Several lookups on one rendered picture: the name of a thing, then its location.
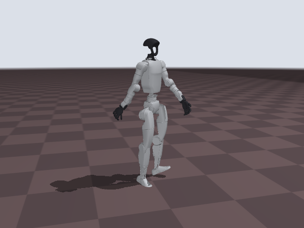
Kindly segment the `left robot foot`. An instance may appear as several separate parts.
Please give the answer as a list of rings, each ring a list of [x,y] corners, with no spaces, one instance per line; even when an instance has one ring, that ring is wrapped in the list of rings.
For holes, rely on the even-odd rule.
[[[156,170],[155,169],[152,169],[152,175],[155,175],[157,173],[160,173],[160,172],[163,172],[163,171],[166,171],[168,170],[169,168],[171,168],[170,166],[159,166]]]

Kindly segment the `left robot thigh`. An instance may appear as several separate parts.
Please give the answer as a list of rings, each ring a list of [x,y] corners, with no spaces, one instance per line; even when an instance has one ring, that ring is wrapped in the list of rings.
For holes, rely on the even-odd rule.
[[[152,142],[154,145],[159,145],[163,141],[167,131],[168,116],[166,107],[160,104],[156,114],[159,114],[156,119],[158,134],[153,136]]]

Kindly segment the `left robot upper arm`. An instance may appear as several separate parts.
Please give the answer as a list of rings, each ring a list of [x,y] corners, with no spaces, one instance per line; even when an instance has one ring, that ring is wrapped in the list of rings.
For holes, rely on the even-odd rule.
[[[168,78],[168,72],[166,70],[166,65],[165,62],[160,60],[161,64],[162,64],[162,78],[164,81],[165,86],[169,87],[171,85],[173,85],[173,80]]]

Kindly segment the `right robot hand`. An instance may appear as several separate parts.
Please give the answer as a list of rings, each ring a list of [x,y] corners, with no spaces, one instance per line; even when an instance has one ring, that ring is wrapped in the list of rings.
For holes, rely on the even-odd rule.
[[[117,120],[119,120],[119,119],[118,119],[119,116],[120,116],[120,118],[121,118],[121,120],[122,120],[122,113],[123,113],[123,110],[125,110],[127,106],[128,106],[128,105],[126,105],[124,108],[122,108],[122,106],[119,105],[119,107],[116,108],[116,109],[114,110],[113,114],[114,114],[114,117],[115,117]]]

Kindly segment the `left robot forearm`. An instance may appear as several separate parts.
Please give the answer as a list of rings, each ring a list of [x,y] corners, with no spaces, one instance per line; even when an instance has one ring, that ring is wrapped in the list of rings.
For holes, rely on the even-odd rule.
[[[170,86],[170,90],[175,94],[175,96],[177,97],[177,99],[179,101],[183,100],[182,99],[182,92],[179,91],[179,89],[176,87],[175,83],[173,82],[173,85]]]

